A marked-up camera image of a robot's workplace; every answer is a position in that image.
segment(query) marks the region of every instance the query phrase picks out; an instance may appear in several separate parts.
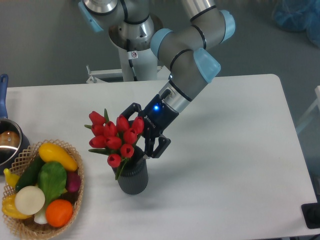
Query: artificial tulip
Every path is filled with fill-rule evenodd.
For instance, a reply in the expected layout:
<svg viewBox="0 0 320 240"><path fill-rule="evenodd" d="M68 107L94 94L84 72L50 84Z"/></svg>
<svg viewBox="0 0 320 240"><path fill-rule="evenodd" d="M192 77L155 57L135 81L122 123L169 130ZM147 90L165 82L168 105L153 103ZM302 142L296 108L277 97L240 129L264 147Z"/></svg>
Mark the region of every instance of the artificial tulip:
<svg viewBox="0 0 320 240"><path fill-rule="evenodd" d="M105 126L104 126L104 131L103 135L105 137L115 137L117 135L117 127L116 125L112 122L109 121Z"/></svg>
<svg viewBox="0 0 320 240"><path fill-rule="evenodd" d="M135 130L136 134L141 134L145 127L145 122L142 116L137 116L134 119L131 127Z"/></svg>
<svg viewBox="0 0 320 240"><path fill-rule="evenodd" d="M91 131L95 136L103 135L104 134L104 126L102 125L92 125Z"/></svg>
<svg viewBox="0 0 320 240"><path fill-rule="evenodd" d="M93 111L89 114L89 118L93 125L103 125L106 123L106 119L104 116L101 116L96 111Z"/></svg>
<svg viewBox="0 0 320 240"><path fill-rule="evenodd" d="M125 132L130 128L128 119L126 119L123 115L120 115L116 119L116 129L118 132Z"/></svg>
<svg viewBox="0 0 320 240"><path fill-rule="evenodd" d="M119 167L120 163L121 163L121 157L116 154L116 153L113 153L113 154L110 154L108 156L108 159L107 159L107 163L112 167L112 168L117 168Z"/></svg>
<svg viewBox="0 0 320 240"><path fill-rule="evenodd" d="M103 135L95 136L89 142L89 145L93 148L101 149L106 147L106 138Z"/></svg>
<svg viewBox="0 0 320 240"><path fill-rule="evenodd" d="M123 139L127 144L134 144L137 141L137 133L132 127L123 134Z"/></svg>
<svg viewBox="0 0 320 240"><path fill-rule="evenodd" d="M135 152L134 147L127 143L123 144L122 147L120 148L121 156L124 158L131 158L134 152Z"/></svg>
<svg viewBox="0 0 320 240"><path fill-rule="evenodd" d="M105 145L113 150L117 150L122 145L122 140L117 136L108 136L105 138Z"/></svg>

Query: blue plastic bag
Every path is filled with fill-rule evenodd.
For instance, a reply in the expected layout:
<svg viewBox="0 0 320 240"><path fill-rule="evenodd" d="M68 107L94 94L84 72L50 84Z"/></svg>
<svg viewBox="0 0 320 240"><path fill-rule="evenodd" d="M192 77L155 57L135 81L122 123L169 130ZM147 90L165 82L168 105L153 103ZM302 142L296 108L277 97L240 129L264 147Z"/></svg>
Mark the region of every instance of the blue plastic bag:
<svg viewBox="0 0 320 240"><path fill-rule="evenodd" d="M272 19L283 30L306 31L308 39L320 48L320 0L279 0Z"/></svg>

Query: black cable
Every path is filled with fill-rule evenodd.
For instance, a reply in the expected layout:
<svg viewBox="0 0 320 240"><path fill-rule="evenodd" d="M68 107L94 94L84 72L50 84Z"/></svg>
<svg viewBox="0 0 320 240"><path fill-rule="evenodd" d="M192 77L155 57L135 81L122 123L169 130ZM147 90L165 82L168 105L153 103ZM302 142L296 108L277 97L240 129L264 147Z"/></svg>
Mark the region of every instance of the black cable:
<svg viewBox="0 0 320 240"><path fill-rule="evenodd" d="M312 238L310 238L309 240L315 240L316 238L318 238L320 236L320 233L317 235L314 235Z"/></svg>

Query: yellow squash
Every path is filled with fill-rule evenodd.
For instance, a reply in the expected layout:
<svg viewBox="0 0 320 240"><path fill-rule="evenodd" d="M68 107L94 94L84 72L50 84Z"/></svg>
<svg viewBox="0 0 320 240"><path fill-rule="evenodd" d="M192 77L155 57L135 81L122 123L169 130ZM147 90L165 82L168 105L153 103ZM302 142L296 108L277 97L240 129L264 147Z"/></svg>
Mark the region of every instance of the yellow squash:
<svg viewBox="0 0 320 240"><path fill-rule="evenodd" d="M57 161L62 164L65 170L70 172L74 172L78 169L76 160L59 145L46 142L39 147L38 151L41 159L46 163Z"/></svg>
<svg viewBox="0 0 320 240"><path fill-rule="evenodd" d="M12 188L15 188L20 176L11 173L8 168L5 168L3 170L4 176L5 176L5 181L8 183L8 185Z"/></svg>
<svg viewBox="0 0 320 240"><path fill-rule="evenodd" d="M4 215L12 217L14 219L28 219L32 215L25 215L19 212L15 205L16 195L9 195L4 200L2 200L2 212Z"/></svg>

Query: gray floor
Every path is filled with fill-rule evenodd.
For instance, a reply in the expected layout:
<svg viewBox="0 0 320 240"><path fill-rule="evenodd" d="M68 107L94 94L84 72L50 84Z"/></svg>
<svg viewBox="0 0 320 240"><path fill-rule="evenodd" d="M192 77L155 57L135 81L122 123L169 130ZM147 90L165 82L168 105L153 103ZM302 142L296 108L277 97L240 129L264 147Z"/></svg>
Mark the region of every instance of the gray floor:
<svg viewBox="0 0 320 240"><path fill-rule="evenodd" d="M0 73L10 87L85 84L91 70L119 69L118 52L106 33L93 34L79 0L0 0ZM181 0L151 0L151 12L166 28L189 26ZM271 19L275 0L216 0L236 22L234 36L210 50L219 76L276 74L293 122L316 99L320 49L306 33L286 32ZM320 176L320 117L299 135L311 177Z"/></svg>

